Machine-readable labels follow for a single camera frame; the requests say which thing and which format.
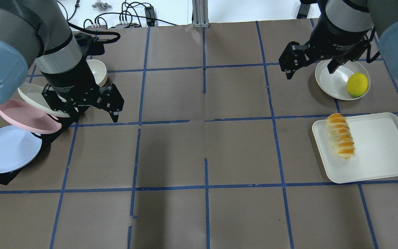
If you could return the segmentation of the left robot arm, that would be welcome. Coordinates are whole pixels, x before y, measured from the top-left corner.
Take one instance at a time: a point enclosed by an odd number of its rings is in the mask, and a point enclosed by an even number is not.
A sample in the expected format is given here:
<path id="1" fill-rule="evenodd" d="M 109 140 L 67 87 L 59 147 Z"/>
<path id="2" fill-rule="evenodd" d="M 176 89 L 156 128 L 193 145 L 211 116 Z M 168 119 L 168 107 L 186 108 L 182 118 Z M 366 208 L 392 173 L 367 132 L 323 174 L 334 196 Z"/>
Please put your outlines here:
<path id="1" fill-rule="evenodd" d="M 87 106 L 105 110 L 117 122 L 124 99 L 115 84 L 100 87 L 87 63 L 87 55 L 103 53 L 104 45 L 120 39 L 97 41 L 63 16 L 55 0 L 0 0 L 0 104 L 24 83 L 29 68 L 38 67 L 48 85 L 42 95 L 54 111 L 73 120 Z"/>

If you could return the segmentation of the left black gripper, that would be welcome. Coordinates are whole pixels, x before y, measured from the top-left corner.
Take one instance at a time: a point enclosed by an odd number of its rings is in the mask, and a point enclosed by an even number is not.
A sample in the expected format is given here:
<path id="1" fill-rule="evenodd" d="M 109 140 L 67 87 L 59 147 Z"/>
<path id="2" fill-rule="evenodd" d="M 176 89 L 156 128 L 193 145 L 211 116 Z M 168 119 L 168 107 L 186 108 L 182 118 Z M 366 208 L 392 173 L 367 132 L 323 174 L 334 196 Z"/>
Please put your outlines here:
<path id="1" fill-rule="evenodd" d="M 53 111 L 62 111 L 76 122 L 79 120 L 77 106 L 93 106 L 108 112 L 117 123 L 124 98 L 115 84 L 98 87 L 86 59 L 65 72 L 42 74 L 50 85 L 44 87 L 42 96 Z"/>

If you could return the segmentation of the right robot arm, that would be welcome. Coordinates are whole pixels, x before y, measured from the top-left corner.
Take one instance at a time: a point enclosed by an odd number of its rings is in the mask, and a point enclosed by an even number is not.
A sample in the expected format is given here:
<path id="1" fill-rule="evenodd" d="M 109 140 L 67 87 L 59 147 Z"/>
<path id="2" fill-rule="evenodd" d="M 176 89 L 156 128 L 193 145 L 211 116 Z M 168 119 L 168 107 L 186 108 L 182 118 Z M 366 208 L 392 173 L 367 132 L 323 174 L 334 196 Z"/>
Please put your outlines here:
<path id="1" fill-rule="evenodd" d="M 291 41 L 278 59 L 287 79 L 295 71 L 317 61 L 329 60 L 327 69 L 334 73 L 341 65 L 357 61 L 371 47 L 371 31 L 378 37 L 378 53 L 367 58 L 371 63 L 379 56 L 398 82 L 398 0 L 302 0 L 316 3 L 318 23 L 303 45 Z"/>

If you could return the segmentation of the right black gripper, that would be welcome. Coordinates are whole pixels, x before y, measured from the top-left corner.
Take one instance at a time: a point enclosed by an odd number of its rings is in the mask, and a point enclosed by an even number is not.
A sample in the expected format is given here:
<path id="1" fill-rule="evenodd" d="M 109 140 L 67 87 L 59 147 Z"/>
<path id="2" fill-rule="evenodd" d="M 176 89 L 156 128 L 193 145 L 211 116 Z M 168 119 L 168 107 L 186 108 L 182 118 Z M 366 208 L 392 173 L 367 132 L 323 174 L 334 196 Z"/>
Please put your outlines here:
<path id="1" fill-rule="evenodd" d="M 318 60 L 331 60 L 328 63 L 328 72 L 333 74 L 341 65 L 357 61 L 370 48 L 366 31 L 352 33 L 341 30 L 327 16 L 320 16 L 311 33 L 309 44 L 289 42 L 278 62 L 287 80 L 291 80 L 297 70 Z"/>

